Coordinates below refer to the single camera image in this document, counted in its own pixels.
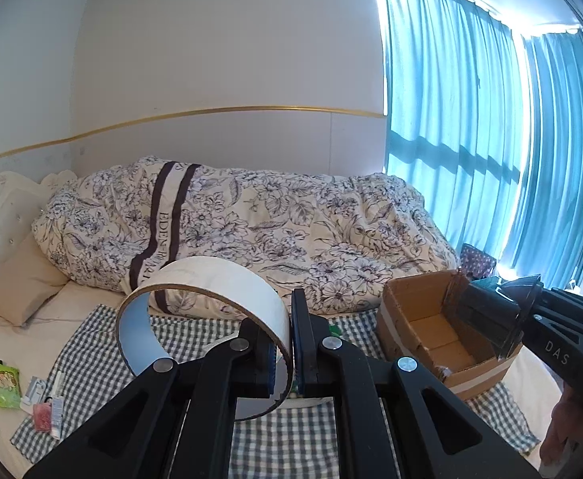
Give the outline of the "person's right hand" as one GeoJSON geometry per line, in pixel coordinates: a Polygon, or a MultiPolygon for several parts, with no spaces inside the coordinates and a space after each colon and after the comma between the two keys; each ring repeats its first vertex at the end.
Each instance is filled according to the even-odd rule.
{"type": "Polygon", "coordinates": [[[583,442],[583,399],[565,385],[552,410],[551,423],[539,450],[541,464],[559,462],[568,442],[583,442]]]}

